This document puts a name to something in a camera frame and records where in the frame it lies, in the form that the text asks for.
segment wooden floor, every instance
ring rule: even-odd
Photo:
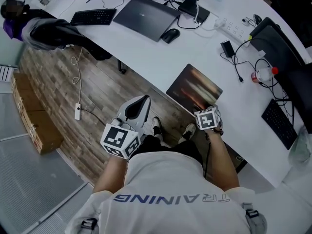
[[[78,76],[78,69],[71,64],[71,58],[78,57],[80,50],[80,47],[64,51],[27,48],[20,61],[20,68],[23,73],[28,74],[37,96],[63,134],[61,150],[94,183],[105,167],[109,155],[99,143],[104,130],[103,124],[85,111],[82,111],[80,121],[74,119],[79,83],[72,83],[72,79]],[[82,79],[81,106],[105,123],[111,122],[124,102],[144,94],[149,95],[152,100],[148,121],[144,125],[145,133],[151,133],[151,120],[158,116],[164,130],[164,142],[174,146],[185,127],[194,122],[190,114],[129,67],[125,75],[120,74],[117,70],[117,59],[114,57],[96,61],[83,49],[79,67]],[[205,163],[208,142],[202,131],[197,131],[194,142]],[[238,166],[240,162],[235,159],[236,154],[231,150],[229,153],[235,166]]]

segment computer mouse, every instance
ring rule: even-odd
[[[162,36],[160,38],[163,39],[166,43],[170,43],[174,39],[178,38],[179,36],[180,36],[179,30],[170,29],[167,32],[165,32],[164,34],[162,34]]]
[[[259,25],[262,22],[262,18],[260,16],[256,15],[256,14],[254,14],[253,18],[254,18],[255,23],[257,25]]]

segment laptop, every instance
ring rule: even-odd
[[[151,0],[131,0],[114,18],[114,22],[159,41],[180,12]]]

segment white t-shirt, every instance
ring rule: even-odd
[[[79,233],[83,220],[98,217],[100,234],[249,234],[240,205],[252,202],[254,191],[223,192],[202,172],[198,161],[179,153],[136,155],[124,187],[92,194],[65,233]]]

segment sneaker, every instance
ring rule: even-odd
[[[195,124],[193,124],[193,123],[189,124],[186,127],[184,134],[179,139],[179,144],[182,143],[182,142],[185,142],[187,140],[190,140],[193,137],[193,135],[195,134],[195,132],[196,132]]]
[[[161,123],[158,117],[152,119],[152,131],[154,137],[158,138],[162,142],[162,132],[161,132]]]

